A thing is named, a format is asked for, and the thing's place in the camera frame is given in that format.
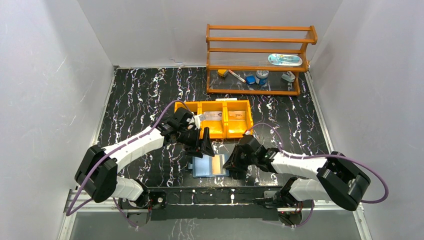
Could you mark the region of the orange credit card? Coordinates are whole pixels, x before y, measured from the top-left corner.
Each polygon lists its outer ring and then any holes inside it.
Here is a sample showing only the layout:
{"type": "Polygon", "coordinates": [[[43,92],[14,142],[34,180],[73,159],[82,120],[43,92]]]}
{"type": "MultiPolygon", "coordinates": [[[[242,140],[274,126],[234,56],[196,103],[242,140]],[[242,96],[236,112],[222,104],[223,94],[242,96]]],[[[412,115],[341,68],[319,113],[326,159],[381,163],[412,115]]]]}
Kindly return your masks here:
{"type": "Polygon", "coordinates": [[[226,170],[223,168],[225,163],[225,155],[217,154],[211,160],[211,173],[213,176],[223,176],[226,170]]]}
{"type": "Polygon", "coordinates": [[[247,119],[246,111],[244,110],[229,110],[228,120],[229,121],[245,121],[247,119]]]}

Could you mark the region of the yellow three-compartment bin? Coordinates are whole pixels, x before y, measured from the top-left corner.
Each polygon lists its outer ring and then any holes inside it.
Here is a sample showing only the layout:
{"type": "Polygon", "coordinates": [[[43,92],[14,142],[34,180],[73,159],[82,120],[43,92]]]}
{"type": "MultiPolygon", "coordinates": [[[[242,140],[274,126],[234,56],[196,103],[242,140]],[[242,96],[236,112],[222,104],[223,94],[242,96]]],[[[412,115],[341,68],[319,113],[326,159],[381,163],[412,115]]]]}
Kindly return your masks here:
{"type": "Polygon", "coordinates": [[[200,123],[200,138],[209,127],[210,139],[239,139],[254,125],[249,100],[237,101],[189,101],[185,103],[195,115],[207,111],[222,111],[221,121],[204,120],[200,123]],[[246,111],[246,120],[229,120],[228,111],[246,111]]]}

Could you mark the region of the orange wooden shelf rack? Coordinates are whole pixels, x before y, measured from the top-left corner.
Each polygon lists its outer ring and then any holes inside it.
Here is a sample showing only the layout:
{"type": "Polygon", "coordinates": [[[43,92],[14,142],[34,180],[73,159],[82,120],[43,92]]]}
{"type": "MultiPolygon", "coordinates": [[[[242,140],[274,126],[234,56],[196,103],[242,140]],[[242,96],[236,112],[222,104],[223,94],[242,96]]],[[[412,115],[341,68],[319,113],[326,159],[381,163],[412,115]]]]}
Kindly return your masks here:
{"type": "Polygon", "coordinates": [[[206,27],[206,91],[209,94],[250,94],[298,96],[299,75],[309,70],[307,48],[318,42],[316,28],[310,26],[214,25],[206,27]],[[269,63],[270,54],[301,57],[300,66],[279,66],[269,63]],[[256,71],[269,71],[267,84],[241,82],[231,73],[225,78],[217,70],[232,70],[242,78],[256,71]],[[287,82],[282,74],[291,71],[296,79],[287,82]]]}

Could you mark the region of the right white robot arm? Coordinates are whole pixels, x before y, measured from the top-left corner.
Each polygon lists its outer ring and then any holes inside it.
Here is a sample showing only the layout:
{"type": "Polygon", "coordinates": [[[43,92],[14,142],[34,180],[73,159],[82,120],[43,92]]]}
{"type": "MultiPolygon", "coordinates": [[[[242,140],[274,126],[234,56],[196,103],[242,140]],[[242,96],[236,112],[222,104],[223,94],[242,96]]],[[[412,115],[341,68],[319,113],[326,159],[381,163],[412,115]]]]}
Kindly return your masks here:
{"type": "Polygon", "coordinates": [[[274,203],[295,207],[303,201],[331,201],[355,211],[371,180],[344,155],[307,156],[266,148],[252,135],[244,135],[223,168],[245,172],[255,165],[263,172],[291,174],[280,192],[270,197],[274,203]]]}

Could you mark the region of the blue card holder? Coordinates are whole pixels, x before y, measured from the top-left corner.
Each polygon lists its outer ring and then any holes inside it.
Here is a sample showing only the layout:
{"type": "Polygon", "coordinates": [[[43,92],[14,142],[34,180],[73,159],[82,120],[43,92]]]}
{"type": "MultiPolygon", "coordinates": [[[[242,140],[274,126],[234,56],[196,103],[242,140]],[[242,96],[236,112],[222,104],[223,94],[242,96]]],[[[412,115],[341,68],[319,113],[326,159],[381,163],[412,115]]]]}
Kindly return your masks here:
{"type": "Polygon", "coordinates": [[[228,177],[230,175],[229,170],[225,169],[225,175],[212,175],[212,158],[211,156],[204,155],[202,158],[193,157],[192,163],[188,164],[188,168],[192,170],[192,176],[194,178],[212,178],[212,177],[228,177]]]}

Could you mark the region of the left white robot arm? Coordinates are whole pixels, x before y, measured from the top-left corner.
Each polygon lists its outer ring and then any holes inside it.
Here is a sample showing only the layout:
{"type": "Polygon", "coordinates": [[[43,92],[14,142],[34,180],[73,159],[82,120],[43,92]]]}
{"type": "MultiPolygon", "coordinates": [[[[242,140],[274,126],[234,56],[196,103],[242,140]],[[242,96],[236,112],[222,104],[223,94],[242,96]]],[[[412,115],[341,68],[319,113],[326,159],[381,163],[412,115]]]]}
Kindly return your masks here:
{"type": "Polygon", "coordinates": [[[93,145],[86,151],[74,179],[95,203],[119,198],[144,208],[151,201],[150,190],[139,180],[119,176],[119,172],[145,154],[174,143],[183,144],[188,156],[213,157],[210,129],[201,128],[205,120],[204,114],[195,115],[179,107],[129,139],[103,148],[93,145]]]}

